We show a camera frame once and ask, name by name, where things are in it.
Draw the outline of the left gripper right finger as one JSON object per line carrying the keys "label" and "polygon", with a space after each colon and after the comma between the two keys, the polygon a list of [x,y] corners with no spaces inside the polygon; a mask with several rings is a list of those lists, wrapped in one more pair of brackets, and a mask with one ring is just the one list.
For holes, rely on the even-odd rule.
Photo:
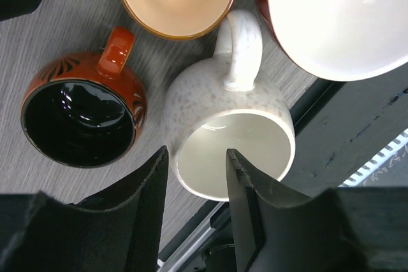
{"label": "left gripper right finger", "polygon": [[239,271],[406,271],[407,189],[330,188],[309,197],[226,152]]}

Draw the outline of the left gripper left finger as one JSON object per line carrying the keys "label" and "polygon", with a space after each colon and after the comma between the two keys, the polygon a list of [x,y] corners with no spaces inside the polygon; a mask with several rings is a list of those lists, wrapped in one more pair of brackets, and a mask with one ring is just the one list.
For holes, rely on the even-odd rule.
{"label": "left gripper left finger", "polygon": [[168,151],[77,204],[1,196],[2,271],[155,271]]}

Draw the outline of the orange black mug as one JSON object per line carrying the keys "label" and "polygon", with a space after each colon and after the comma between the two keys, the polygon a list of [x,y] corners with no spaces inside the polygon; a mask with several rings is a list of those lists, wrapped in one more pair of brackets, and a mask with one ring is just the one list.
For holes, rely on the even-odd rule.
{"label": "orange black mug", "polygon": [[30,82],[20,111],[29,142],[44,156],[76,168],[121,159],[140,137],[147,95],[126,65],[135,36],[115,27],[103,52],[64,55]]}

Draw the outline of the white mug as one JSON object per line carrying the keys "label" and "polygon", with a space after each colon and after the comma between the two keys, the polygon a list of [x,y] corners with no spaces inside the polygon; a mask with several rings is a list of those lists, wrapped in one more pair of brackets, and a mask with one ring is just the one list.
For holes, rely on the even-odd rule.
{"label": "white mug", "polygon": [[213,56],[186,68],[166,93],[161,127],[169,166],[190,193],[227,201],[226,152],[238,150],[282,180],[295,157],[289,108],[261,67],[257,18],[233,10],[221,22]]}

